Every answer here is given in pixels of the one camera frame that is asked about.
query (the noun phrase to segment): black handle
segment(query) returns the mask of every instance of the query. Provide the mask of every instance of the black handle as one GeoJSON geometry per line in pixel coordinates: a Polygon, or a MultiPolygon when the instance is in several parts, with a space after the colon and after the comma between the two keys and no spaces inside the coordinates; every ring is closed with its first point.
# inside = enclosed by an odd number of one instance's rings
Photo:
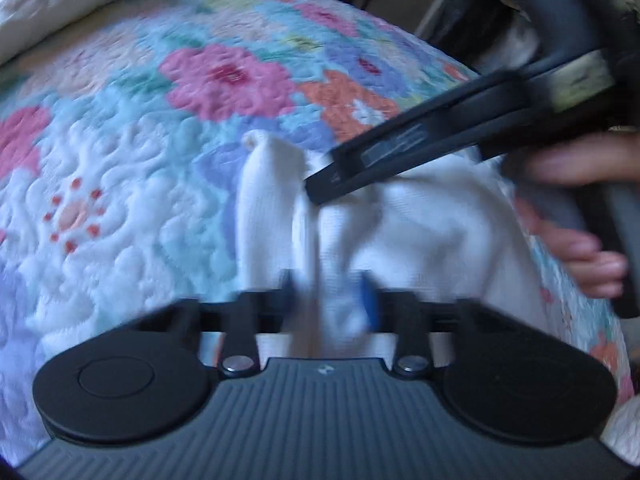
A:
{"type": "Polygon", "coordinates": [[[599,32],[582,0],[516,0],[540,36],[543,59],[527,67],[547,72],[602,48],[599,32]]]}

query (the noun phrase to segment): stitched quilting pattern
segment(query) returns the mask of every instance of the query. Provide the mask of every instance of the stitched quilting pattern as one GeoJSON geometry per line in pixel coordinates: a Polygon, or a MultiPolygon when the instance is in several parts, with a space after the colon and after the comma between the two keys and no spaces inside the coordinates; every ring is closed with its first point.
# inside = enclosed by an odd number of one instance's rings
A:
{"type": "MultiPolygon", "coordinates": [[[[0,454],[46,439],[44,359],[235,291],[242,134],[324,151],[473,76],[333,0],[118,0],[0,67],[0,454]]],[[[585,305],[575,338],[613,364],[585,305]]]]}

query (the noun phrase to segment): quilted bedspread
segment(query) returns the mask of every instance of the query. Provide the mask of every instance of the quilted bedspread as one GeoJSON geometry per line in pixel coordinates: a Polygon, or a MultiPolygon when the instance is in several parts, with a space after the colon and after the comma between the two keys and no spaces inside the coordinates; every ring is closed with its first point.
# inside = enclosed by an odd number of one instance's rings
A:
{"type": "MultiPolygon", "coordinates": [[[[473,76],[333,0],[119,0],[0,68],[0,454],[16,464],[47,438],[44,360],[175,298],[233,293],[242,134],[327,150],[473,76]]],[[[606,304],[532,246],[558,335],[627,399],[606,304]]]]}

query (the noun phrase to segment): finger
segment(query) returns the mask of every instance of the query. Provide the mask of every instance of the finger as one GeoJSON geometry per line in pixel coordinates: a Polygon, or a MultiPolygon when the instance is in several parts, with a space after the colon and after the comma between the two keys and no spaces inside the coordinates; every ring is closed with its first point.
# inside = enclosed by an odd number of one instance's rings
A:
{"type": "Polygon", "coordinates": [[[582,293],[588,298],[596,300],[612,300],[622,296],[622,283],[612,282],[605,285],[588,286],[582,288],[582,293]]]}
{"type": "Polygon", "coordinates": [[[530,235],[537,235],[540,232],[540,224],[542,219],[534,209],[534,207],[519,197],[516,193],[513,201],[513,206],[516,209],[516,213],[522,222],[522,225],[530,235]]]}
{"type": "Polygon", "coordinates": [[[561,229],[547,221],[540,222],[538,236],[549,253],[562,262],[591,260],[602,247],[598,238],[592,234],[561,229]]]}
{"type": "Polygon", "coordinates": [[[566,270],[581,288],[619,282],[626,276],[626,258],[616,253],[599,253],[590,261],[565,263],[566,270]]]}
{"type": "Polygon", "coordinates": [[[580,186],[607,180],[640,182],[640,135],[591,134],[532,156],[527,171],[540,182],[580,186]]]}

